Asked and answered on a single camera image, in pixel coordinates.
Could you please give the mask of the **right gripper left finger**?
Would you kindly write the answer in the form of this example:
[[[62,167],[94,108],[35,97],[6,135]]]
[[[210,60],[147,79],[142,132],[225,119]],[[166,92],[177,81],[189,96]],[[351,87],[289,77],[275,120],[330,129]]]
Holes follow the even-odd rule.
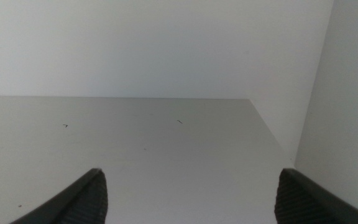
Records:
[[[104,224],[107,212],[106,177],[101,169],[93,168],[13,224]]]

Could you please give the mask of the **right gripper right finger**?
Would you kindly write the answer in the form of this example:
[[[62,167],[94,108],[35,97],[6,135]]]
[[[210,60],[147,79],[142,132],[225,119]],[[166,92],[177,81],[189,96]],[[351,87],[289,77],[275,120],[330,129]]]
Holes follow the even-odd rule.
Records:
[[[275,200],[278,224],[358,224],[358,209],[295,169],[283,169]]]

